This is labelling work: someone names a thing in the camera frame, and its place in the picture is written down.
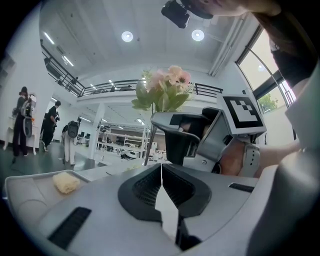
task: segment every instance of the white pants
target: white pants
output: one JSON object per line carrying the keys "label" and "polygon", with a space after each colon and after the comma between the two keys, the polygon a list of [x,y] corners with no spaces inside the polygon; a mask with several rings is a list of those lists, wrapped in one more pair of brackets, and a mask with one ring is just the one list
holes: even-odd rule
{"label": "white pants", "polygon": [[76,144],[77,138],[70,138],[67,132],[64,132],[64,157],[65,161],[69,162],[70,164],[74,165],[75,162],[75,152],[76,152]]}

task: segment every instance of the gray floor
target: gray floor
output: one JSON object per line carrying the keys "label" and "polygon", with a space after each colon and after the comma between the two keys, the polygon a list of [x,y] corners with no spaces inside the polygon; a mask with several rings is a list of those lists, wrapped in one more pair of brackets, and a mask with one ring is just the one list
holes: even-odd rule
{"label": "gray floor", "polygon": [[34,155],[31,151],[28,156],[24,157],[22,153],[16,158],[16,162],[12,164],[13,151],[12,147],[8,147],[6,151],[0,148],[0,186],[2,187],[6,177],[51,173],[62,170],[83,171],[92,168],[102,167],[106,164],[88,159],[79,153],[75,153],[75,165],[63,163],[64,151],[62,144],[59,142],[51,142],[48,146],[49,152],[44,152],[40,145],[39,151]]}

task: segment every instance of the tree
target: tree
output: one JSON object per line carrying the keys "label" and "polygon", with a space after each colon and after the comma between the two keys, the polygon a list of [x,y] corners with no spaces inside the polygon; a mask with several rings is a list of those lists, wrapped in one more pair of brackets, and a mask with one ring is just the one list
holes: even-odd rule
{"label": "tree", "polygon": [[259,103],[261,104],[264,113],[278,108],[278,105],[277,105],[278,99],[277,98],[275,100],[271,99],[270,93],[261,97],[259,99]]}

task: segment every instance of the flower bouquet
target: flower bouquet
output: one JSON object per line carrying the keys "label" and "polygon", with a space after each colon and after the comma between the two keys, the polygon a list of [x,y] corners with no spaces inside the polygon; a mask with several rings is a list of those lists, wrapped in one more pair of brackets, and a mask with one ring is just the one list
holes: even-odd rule
{"label": "flower bouquet", "polygon": [[152,112],[175,112],[181,107],[193,91],[190,74],[179,66],[171,66],[168,72],[158,70],[155,73],[143,72],[143,82],[136,85],[136,99],[133,108]]}

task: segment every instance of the gray tray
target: gray tray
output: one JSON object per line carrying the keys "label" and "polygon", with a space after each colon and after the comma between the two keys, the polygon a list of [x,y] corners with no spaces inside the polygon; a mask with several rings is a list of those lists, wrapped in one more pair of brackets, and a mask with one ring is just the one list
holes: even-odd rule
{"label": "gray tray", "polygon": [[80,180],[77,190],[90,182],[73,170],[7,177],[3,199],[7,201],[11,213],[28,226],[36,225],[50,208],[75,192],[62,194],[57,190],[52,177],[61,172],[67,172]]}

